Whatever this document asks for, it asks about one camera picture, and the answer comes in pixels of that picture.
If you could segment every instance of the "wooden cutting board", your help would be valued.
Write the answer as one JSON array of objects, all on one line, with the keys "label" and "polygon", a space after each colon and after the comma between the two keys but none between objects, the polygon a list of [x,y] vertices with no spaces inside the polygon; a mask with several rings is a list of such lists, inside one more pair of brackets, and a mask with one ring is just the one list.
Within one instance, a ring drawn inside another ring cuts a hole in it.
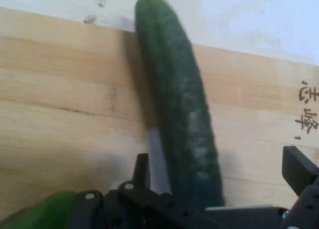
[{"label": "wooden cutting board", "polygon": [[[4,8],[0,26],[0,217],[56,191],[106,193],[130,178],[156,127],[136,36]],[[282,148],[297,145],[318,162],[319,128],[307,134],[296,120],[319,114],[319,96],[305,103],[309,88],[319,92],[319,67],[194,51],[227,204],[290,207]]]}]

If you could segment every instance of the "black metal bracket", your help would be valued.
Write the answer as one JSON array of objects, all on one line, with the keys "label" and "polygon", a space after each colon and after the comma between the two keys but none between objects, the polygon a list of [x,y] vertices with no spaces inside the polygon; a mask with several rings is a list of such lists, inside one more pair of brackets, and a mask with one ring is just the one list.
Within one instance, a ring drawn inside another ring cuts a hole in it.
[{"label": "black metal bracket", "polygon": [[285,208],[209,208],[200,212],[170,194],[150,190],[149,159],[137,156],[132,181],[104,197],[79,193],[66,229],[299,229],[319,228],[319,169],[296,147],[284,147],[283,177],[299,196]]}]

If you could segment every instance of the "green vegetable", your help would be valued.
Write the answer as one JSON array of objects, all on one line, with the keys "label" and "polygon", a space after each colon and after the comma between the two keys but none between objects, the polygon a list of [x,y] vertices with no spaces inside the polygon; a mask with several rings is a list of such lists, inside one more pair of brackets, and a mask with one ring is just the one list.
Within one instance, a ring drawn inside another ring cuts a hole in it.
[{"label": "green vegetable", "polygon": [[200,210],[223,206],[210,116],[191,44],[164,0],[138,0],[136,31],[172,192]]},{"label": "green vegetable", "polygon": [[74,192],[53,194],[0,222],[0,229],[63,229],[74,197]]}]

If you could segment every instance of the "green cucumber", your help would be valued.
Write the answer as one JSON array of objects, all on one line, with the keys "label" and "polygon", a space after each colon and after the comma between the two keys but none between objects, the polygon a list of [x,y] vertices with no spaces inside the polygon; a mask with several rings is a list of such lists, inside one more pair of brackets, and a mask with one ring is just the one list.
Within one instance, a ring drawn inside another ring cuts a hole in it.
[{"label": "green cucumber", "polygon": [[192,46],[164,0],[138,0],[141,47],[172,193],[191,206],[224,206],[208,106]]}]

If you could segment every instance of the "white surface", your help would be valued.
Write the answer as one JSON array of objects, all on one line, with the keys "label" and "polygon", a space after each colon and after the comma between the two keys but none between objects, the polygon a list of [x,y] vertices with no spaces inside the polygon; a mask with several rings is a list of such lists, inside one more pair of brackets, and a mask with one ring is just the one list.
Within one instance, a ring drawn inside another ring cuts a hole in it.
[{"label": "white surface", "polygon": [[[0,0],[0,6],[133,31],[136,1]],[[167,1],[194,43],[319,65],[318,0]]]}]

